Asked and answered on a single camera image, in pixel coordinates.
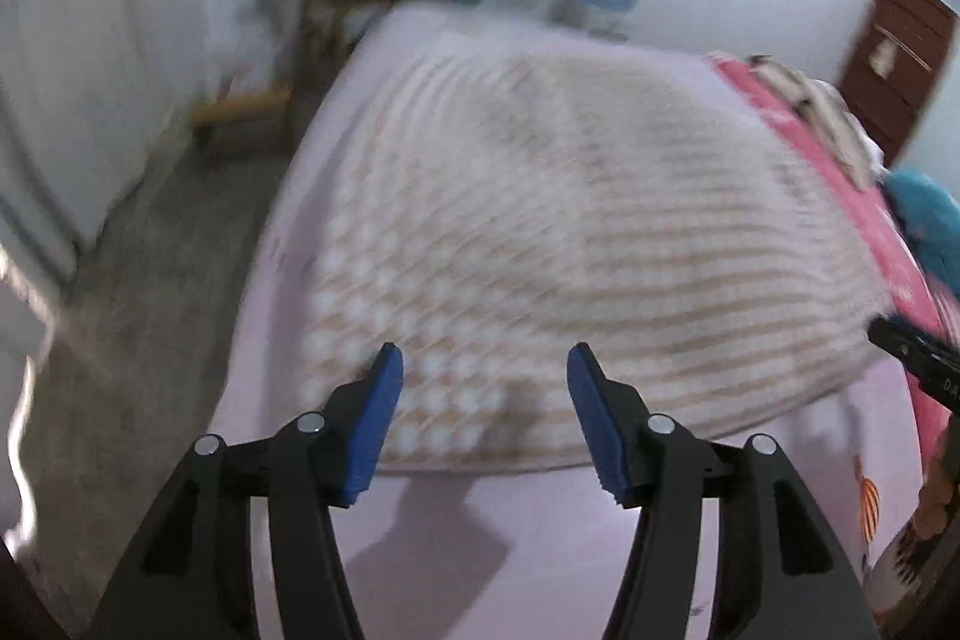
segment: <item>clothes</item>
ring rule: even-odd
[[[853,186],[863,191],[875,185],[875,163],[866,134],[847,105],[836,100],[839,94],[832,86],[827,90],[826,83],[764,55],[753,56],[750,64],[754,75],[809,124]]]
[[[709,437],[877,358],[864,323],[890,300],[816,173],[617,53],[450,33],[371,98],[313,265],[302,408],[392,340],[381,464],[545,468],[589,463],[565,387],[581,340]]]
[[[887,170],[883,165],[883,150],[880,149],[880,145],[874,142],[874,140],[872,140],[867,132],[863,129],[860,121],[858,121],[858,119],[856,119],[856,115],[850,111],[850,107],[847,106],[847,102],[844,100],[842,95],[840,95],[840,91],[837,90],[836,87],[830,85],[829,82],[824,82],[822,79],[816,79],[814,82],[816,82],[817,85],[819,85],[823,90],[827,91],[829,96],[840,107],[843,108],[844,112],[847,113],[847,119],[853,126],[853,130],[856,131],[856,135],[858,135],[860,138],[864,148],[867,148],[867,153],[870,154],[870,160],[872,164],[871,170],[874,174],[874,181],[877,183],[883,182],[884,177],[886,177]]]

